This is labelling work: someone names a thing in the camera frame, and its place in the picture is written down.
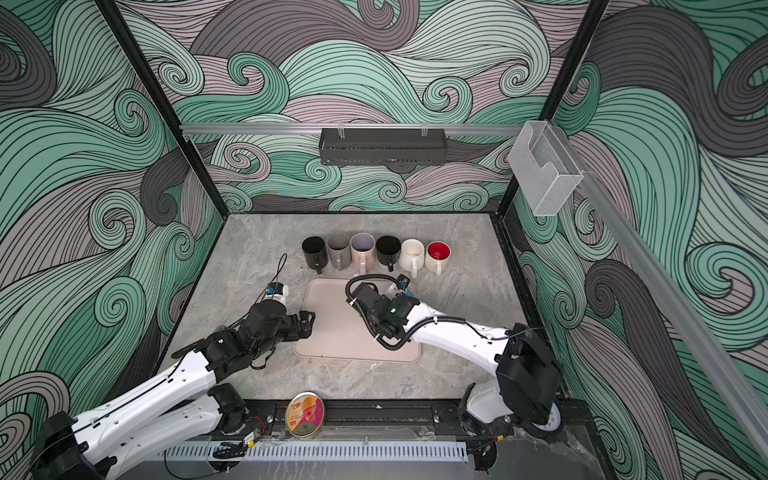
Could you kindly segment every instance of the beige tray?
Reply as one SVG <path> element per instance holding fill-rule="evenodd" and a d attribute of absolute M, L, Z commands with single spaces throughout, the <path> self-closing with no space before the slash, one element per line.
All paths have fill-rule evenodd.
<path fill-rule="evenodd" d="M 375 362 L 413 363 L 418 360 L 422 350 L 416 342 L 408 342 L 401 349 L 391 351 L 371 337 L 360 315 L 346 302 L 344 286 L 347 281 L 316 278 L 310 282 L 301 309 L 316 314 L 315 324 L 312 336 L 293 344 L 295 354 Z M 381 293 L 391 285 L 389 282 L 372 283 Z"/>

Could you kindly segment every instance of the mug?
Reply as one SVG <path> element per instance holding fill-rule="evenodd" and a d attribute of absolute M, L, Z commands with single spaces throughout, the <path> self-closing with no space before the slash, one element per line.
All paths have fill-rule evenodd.
<path fill-rule="evenodd" d="M 390 272 L 393 271 L 400 257 L 400 240 L 392 235 L 379 237 L 376 241 L 376 256 L 379 258 L 379 263 L 386 265 Z"/>
<path fill-rule="evenodd" d="M 440 275 L 448 266 L 451 258 L 451 248 L 443 242 L 432 242 L 427 245 L 427 254 L 424 256 L 424 266 L 427 270 Z"/>
<path fill-rule="evenodd" d="M 344 233 L 335 233 L 328 239 L 328 253 L 331 263 L 337 270 L 344 270 L 352 263 L 352 252 L 349 250 L 349 237 Z"/>
<path fill-rule="evenodd" d="M 323 272 L 323 267 L 328 265 L 328 252 L 326 243 L 320 237 L 309 237 L 301 243 L 306 265 L 316 270 L 318 274 Z"/>
<path fill-rule="evenodd" d="M 416 278 L 416 272 L 424 266 L 424 243 L 415 238 L 403 242 L 398 263 L 403 270 L 410 272 L 412 279 Z"/>
<path fill-rule="evenodd" d="M 352 237 L 349 245 L 352 247 L 352 260 L 359 268 L 359 274 L 365 275 L 366 270 L 373 268 L 373 249 L 376 239 L 370 233 L 358 233 Z"/>

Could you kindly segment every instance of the aluminum rail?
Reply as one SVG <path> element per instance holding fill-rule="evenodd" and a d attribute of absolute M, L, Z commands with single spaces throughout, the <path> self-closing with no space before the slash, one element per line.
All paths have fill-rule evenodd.
<path fill-rule="evenodd" d="M 522 124 L 289 124 L 278 122 L 197 122 L 181 124 L 184 135 L 320 135 L 324 128 L 441 128 L 446 135 L 515 137 Z"/>
<path fill-rule="evenodd" d="M 639 233 L 615 207 L 605 187 L 584 165 L 565 133 L 553 128 L 561 142 L 561 153 L 573 161 L 584 175 L 582 191 L 592 202 L 603 223 L 632 262 L 637 275 L 643 280 L 659 310 L 672 323 L 686 347 L 707 374 L 712 385 L 730 408 L 741 429 L 768 465 L 768 408 L 757 395 L 757 390 L 739 370 L 733 358 L 715 338 L 709 326 L 685 297 L 680 287 L 650 250 Z"/>

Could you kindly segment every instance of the clear acrylic holder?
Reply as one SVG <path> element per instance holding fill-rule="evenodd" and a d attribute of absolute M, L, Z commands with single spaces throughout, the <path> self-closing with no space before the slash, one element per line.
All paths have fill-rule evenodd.
<path fill-rule="evenodd" d="M 527 121 L 512 146 L 509 166 L 536 217 L 553 217 L 584 176 L 563 130 L 548 121 Z"/>

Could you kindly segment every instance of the black mug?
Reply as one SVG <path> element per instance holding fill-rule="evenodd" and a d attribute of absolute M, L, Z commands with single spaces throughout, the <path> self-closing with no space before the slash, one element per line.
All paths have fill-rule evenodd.
<path fill-rule="evenodd" d="M 316 270 L 318 274 L 322 273 L 323 267 L 328 265 L 325 241 L 320 237 L 309 237 L 302 242 L 301 250 L 304 251 L 306 265 Z"/>
<path fill-rule="evenodd" d="M 379 263 L 386 265 L 390 272 L 393 271 L 400 257 L 400 240 L 391 235 L 379 237 L 376 241 L 376 257 Z"/>

